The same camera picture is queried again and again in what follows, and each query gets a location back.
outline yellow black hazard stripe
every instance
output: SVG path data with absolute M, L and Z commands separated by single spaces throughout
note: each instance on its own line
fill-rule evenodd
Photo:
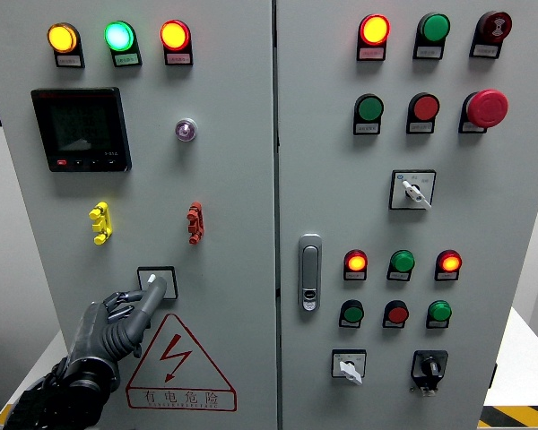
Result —
M 538 427 L 538 406 L 485 406 L 478 428 Z

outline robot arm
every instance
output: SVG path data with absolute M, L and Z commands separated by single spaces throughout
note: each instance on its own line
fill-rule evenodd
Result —
M 167 283 L 153 277 L 147 291 L 114 293 L 84 312 L 67 357 L 23 393 L 4 430 L 82 430 L 95 425 L 119 386 L 117 362 L 141 356 L 143 332 Z M 136 306 L 117 308 L 140 301 Z

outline white switch handle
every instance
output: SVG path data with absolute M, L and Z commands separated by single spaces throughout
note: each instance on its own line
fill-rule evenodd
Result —
M 416 186 L 411 185 L 411 183 L 408 181 L 403 181 L 403 186 L 408 196 L 411 197 L 414 202 L 417 202 L 426 210 L 432 208 L 430 203 Z
M 343 372 L 345 378 L 347 378 L 352 383 L 357 385 L 362 385 L 362 379 L 360 378 L 359 372 L 355 370 L 355 366 L 351 363 L 344 363 L 343 361 L 339 363 L 341 367 L 341 372 Z

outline lightning bolt symbol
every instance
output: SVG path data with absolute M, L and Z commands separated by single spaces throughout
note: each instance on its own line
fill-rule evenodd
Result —
M 178 363 L 178 365 L 176 365 L 176 368 L 173 369 L 173 371 L 170 374 L 167 374 L 165 376 L 166 383 L 168 383 L 173 378 L 175 378 L 173 374 L 181 367 L 181 365 L 183 365 L 183 362 L 187 360 L 187 358 L 192 352 L 192 351 L 186 351 L 186 352 L 180 352 L 179 354 L 174 354 L 174 355 L 169 354 L 171 350 L 178 344 L 180 339 L 181 339 L 181 336 L 176 334 L 171 340 L 171 342 L 169 343 L 168 347 L 165 349 L 165 351 L 163 351 L 163 354 L 161 355 L 161 358 L 160 358 L 160 361 L 163 361 L 163 360 L 169 360 L 170 358 L 183 357 L 181 361 Z

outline warning sign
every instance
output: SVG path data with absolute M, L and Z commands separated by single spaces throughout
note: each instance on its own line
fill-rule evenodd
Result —
M 126 386 L 132 409 L 237 410 L 237 393 L 175 314 L 167 314 Z

